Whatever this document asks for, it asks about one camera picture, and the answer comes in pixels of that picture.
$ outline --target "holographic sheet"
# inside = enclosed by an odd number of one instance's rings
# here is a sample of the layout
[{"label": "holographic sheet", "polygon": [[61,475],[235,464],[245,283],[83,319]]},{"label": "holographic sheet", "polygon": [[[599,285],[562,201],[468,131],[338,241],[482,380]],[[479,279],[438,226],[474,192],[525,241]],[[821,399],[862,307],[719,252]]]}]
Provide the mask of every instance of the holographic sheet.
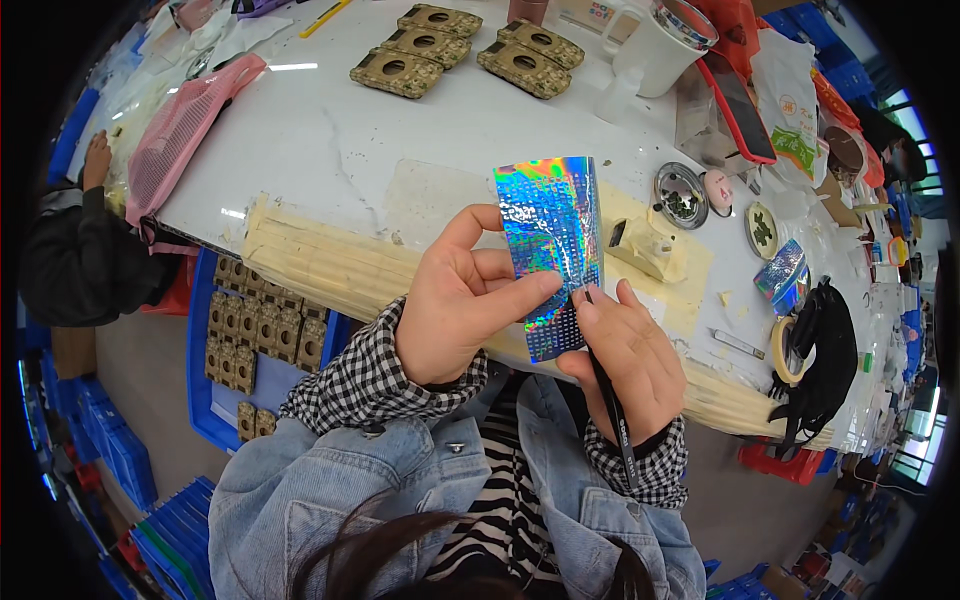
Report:
[{"label": "holographic sheet", "polygon": [[582,348],[584,336],[569,296],[588,283],[603,289],[593,158],[531,160],[493,169],[493,177],[516,277],[557,271],[564,278],[560,291],[524,321],[531,361]]},{"label": "holographic sheet", "polygon": [[806,298],[810,288],[810,270],[804,249],[790,239],[777,251],[774,259],[754,277],[754,284],[774,306],[774,314],[785,317],[797,303]]}]

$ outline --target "light blue denim jacket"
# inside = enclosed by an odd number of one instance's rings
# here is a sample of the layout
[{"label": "light blue denim jacket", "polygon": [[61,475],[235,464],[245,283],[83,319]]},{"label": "light blue denim jacket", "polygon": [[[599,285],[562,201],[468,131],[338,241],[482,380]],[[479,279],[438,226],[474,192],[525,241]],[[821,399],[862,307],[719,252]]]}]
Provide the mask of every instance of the light blue denim jacket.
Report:
[{"label": "light blue denim jacket", "polygon": [[[217,597],[287,598],[300,564],[333,541],[347,515],[389,491],[348,529],[363,531],[414,512],[466,513],[491,475],[477,423],[505,373],[439,422],[389,420],[370,439],[341,427],[318,438],[299,420],[281,419],[272,436],[244,444],[224,470],[210,505],[210,571]],[[703,564],[680,512],[613,492],[591,467],[553,379],[527,379],[517,398],[518,433],[571,598],[604,598],[620,549],[643,560],[658,598],[703,598]],[[368,588],[370,597],[416,582],[453,525],[395,556]],[[308,598],[321,598],[325,561]]]}]

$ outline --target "white table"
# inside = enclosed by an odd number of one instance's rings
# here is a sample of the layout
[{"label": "white table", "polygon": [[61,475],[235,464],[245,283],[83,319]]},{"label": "white table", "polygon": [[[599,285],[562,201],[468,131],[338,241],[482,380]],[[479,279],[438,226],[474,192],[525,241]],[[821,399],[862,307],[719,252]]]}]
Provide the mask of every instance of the white table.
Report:
[{"label": "white table", "polygon": [[[308,39],[297,33],[325,6],[291,3],[274,12],[296,22],[253,48],[272,69],[221,115],[158,220],[239,254],[246,215],[266,192],[306,219],[422,251],[461,207],[495,202],[492,168],[499,165],[594,156],[601,180],[645,203],[652,177],[664,162],[678,160],[703,170],[674,148],[673,92],[657,99],[634,98],[623,125],[593,114],[594,101],[612,80],[597,34],[564,21],[547,24],[583,47],[587,58],[572,72],[570,88],[544,102],[476,63],[475,52],[493,43],[496,30],[506,24],[505,0],[442,4],[484,17],[484,26],[471,39],[470,56],[417,101],[364,87],[348,76],[369,49],[393,33],[410,0],[354,0]],[[606,161],[609,165],[601,166]],[[774,315],[753,284],[764,261],[751,251],[742,218],[757,197],[740,180],[733,183],[736,216],[721,219],[711,213],[693,232],[715,259],[695,333],[685,341],[694,358],[766,389],[773,369],[769,358],[757,361],[710,335],[712,328],[729,331],[769,356]],[[869,279],[859,276],[844,254],[838,258],[832,252],[831,221],[825,215],[815,212],[801,224],[781,224],[780,234],[787,236],[781,240],[797,237],[813,274],[832,275],[856,330],[868,331],[870,315],[861,299]],[[502,241],[492,236],[482,244]],[[717,294],[727,290],[732,295],[725,309]],[[872,341],[858,339],[858,345],[866,349]],[[848,404],[869,404],[872,389],[860,373]],[[834,440],[841,449],[859,443],[847,439],[856,420],[853,413],[853,408],[841,411],[834,421]]]}]

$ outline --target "yellow pen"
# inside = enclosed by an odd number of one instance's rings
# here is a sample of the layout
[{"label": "yellow pen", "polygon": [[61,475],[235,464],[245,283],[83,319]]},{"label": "yellow pen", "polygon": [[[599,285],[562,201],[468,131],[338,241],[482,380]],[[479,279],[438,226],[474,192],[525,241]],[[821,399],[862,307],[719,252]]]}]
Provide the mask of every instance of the yellow pen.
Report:
[{"label": "yellow pen", "polygon": [[344,6],[346,6],[346,5],[349,4],[349,3],[350,3],[350,0],[340,0],[340,2],[334,4],[332,7],[330,7],[330,8],[327,9],[326,11],[324,11],[323,14],[321,14],[320,16],[318,16],[318,17],[317,17],[317,20],[314,21],[313,24],[310,25],[310,27],[307,27],[306,29],[304,29],[303,31],[301,31],[301,32],[300,32],[300,37],[302,37],[302,38],[304,38],[304,39],[307,39],[308,37],[310,37],[310,34],[312,34],[313,32],[317,31],[317,28],[319,28],[321,25],[323,25],[326,21],[329,20],[329,18],[330,18],[331,16],[333,16],[334,14],[336,14],[337,11],[339,11],[341,8],[343,8]]}]

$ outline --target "masking tape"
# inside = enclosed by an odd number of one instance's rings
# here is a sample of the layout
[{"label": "masking tape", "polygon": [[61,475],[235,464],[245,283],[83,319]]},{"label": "masking tape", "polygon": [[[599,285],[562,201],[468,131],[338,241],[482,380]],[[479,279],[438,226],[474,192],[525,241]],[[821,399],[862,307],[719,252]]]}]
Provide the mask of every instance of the masking tape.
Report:
[{"label": "masking tape", "polygon": [[786,356],[784,355],[786,351],[786,337],[789,335],[790,329],[793,328],[795,322],[796,320],[793,317],[784,317],[777,321],[777,324],[774,325],[773,332],[770,334],[774,368],[777,370],[777,375],[780,376],[780,379],[790,385],[795,385],[803,379],[804,372],[806,371],[805,365],[801,365],[798,372],[791,372],[790,368],[786,365]]}]

